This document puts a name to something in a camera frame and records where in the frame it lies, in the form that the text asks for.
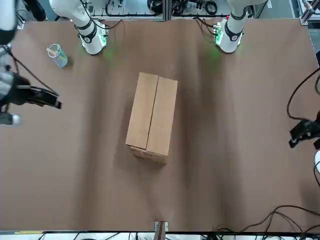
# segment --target glass cup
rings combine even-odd
[[[64,51],[61,49],[59,44],[52,44],[47,49],[48,55],[59,68],[63,68],[68,63],[68,57],[65,55]]]

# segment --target cardboard box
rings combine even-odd
[[[139,158],[166,163],[178,81],[140,72],[125,144]]]

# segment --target brown tabletop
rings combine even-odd
[[[234,54],[210,41],[194,20],[129,21],[90,56],[71,22],[19,31],[14,54],[63,106],[11,106],[24,124],[0,130],[0,229],[152,231],[158,220],[170,231],[239,231],[282,204],[320,211],[312,142],[288,145],[297,124],[288,99],[318,67],[308,29],[298,19],[249,20]],[[54,43],[69,57],[65,68],[48,57]],[[125,145],[139,72],[178,80],[167,165]],[[314,79],[292,114],[316,117]],[[319,223],[281,211],[303,229]],[[295,231],[273,220],[270,231]]]

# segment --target wire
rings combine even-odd
[[[115,237],[115,236],[117,236],[119,234],[120,234],[120,232],[117,232],[117,233],[113,234],[112,236],[107,237],[105,240],[112,239],[113,237]]]
[[[82,0],[80,0],[80,2],[81,2],[81,4],[82,4],[82,6],[83,6],[83,8],[84,8],[84,10],[85,10],[85,12],[86,12],[86,14],[88,15],[88,17],[91,19],[91,21],[93,22],[93,24],[94,25],[96,25],[98,28],[101,28],[101,29],[103,29],[103,30],[110,30],[110,29],[113,29],[113,28],[115,28],[120,22],[122,22],[122,20],[120,20],[120,21],[118,21],[115,25],[113,25],[113,26],[108,26],[108,27],[102,27],[102,26],[100,26],[99,24],[97,24],[93,19],[92,19],[92,17],[90,16],[90,14],[88,13],[88,11],[87,11],[87,8],[86,8],[86,6],[85,6],[85,4],[84,4],[84,2],[82,1]]]
[[[199,20],[202,24],[206,25],[206,26],[209,27],[209,28],[212,28],[212,29],[214,28],[213,25],[208,24],[205,20],[202,20],[202,19],[201,19],[200,17],[198,17],[198,16],[194,17],[193,19]]]
[[[292,220],[290,217],[288,217],[287,215],[283,214],[282,212],[275,211],[274,213],[282,216],[285,219],[287,219],[288,223],[290,223],[290,221],[291,221],[294,225],[296,225],[299,228],[300,232],[302,232],[302,228],[294,220]]]
[[[46,234],[47,234],[47,232],[44,231],[44,232],[42,233],[42,235],[38,238],[38,240],[41,240]]]
[[[208,32],[211,33],[213,36],[215,35],[214,32],[211,31],[210,28],[209,28],[207,25],[206,25],[206,29],[207,29]]]
[[[79,232],[75,235],[75,237],[74,237],[73,240],[76,240],[76,238],[79,236],[80,233],[82,233],[82,231],[79,231]]]
[[[318,164],[320,164],[320,161],[317,162],[317,163],[314,165],[314,167],[313,167],[313,174],[314,174],[314,178],[315,178],[315,180],[316,180],[316,183],[318,184],[318,187],[320,188],[320,182],[319,182],[319,180],[318,180],[318,178],[317,178],[317,175],[316,175],[316,168],[317,168],[317,165],[318,165]]]
[[[214,11],[209,10],[209,5],[214,7]],[[218,11],[218,6],[215,1],[209,0],[205,3],[204,10],[210,15],[215,15]]]
[[[12,58],[15,62],[19,63],[32,77],[34,77],[39,83],[41,83],[43,86],[45,86],[47,89],[51,90],[56,96],[59,96],[59,94],[53,90],[51,87],[49,87],[47,84],[45,84],[43,81],[41,81],[29,68],[27,68],[19,59],[17,59],[13,53],[10,50],[7,50],[5,47],[3,48]]]
[[[320,95],[320,91],[318,89],[319,80],[320,80],[320,75],[316,78],[316,81],[314,83],[314,89],[315,89],[316,93]]]
[[[294,97],[294,95],[296,94],[296,92],[298,91],[298,89],[306,82],[308,81],[308,79],[310,79],[314,74],[316,74],[318,71],[320,70],[320,67],[316,70],[314,70],[312,73],[309,74],[309,76],[307,76],[302,82],[300,82],[300,84],[294,89],[293,93],[291,94],[290,98],[289,98],[289,101],[288,101],[288,104],[286,105],[286,113],[288,115],[289,118],[293,119],[293,120],[304,120],[304,121],[308,121],[308,122],[311,122],[311,123],[314,123],[313,121],[307,119],[307,118],[303,118],[303,117],[297,117],[297,116],[292,116],[291,113],[290,113],[290,104],[291,104],[291,101]]]
[[[303,236],[304,234],[306,234],[306,233],[309,232],[310,230],[315,229],[315,228],[318,228],[318,227],[320,227],[320,224],[317,224],[317,225],[314,225],[314,226],[309,227],[307,230],[305,230],[305,231],[302,233],[301,238],[302,238],[302,236]]]

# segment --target green led light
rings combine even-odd
[[[105,36],[99,35],[99,40],[100,40],[102,46],[107,45],[107,39]]]
[[[224,32],[223,31],[219,32],[219,34],[215,38],[215,44],[220,46],[223,36],[224,36]]]

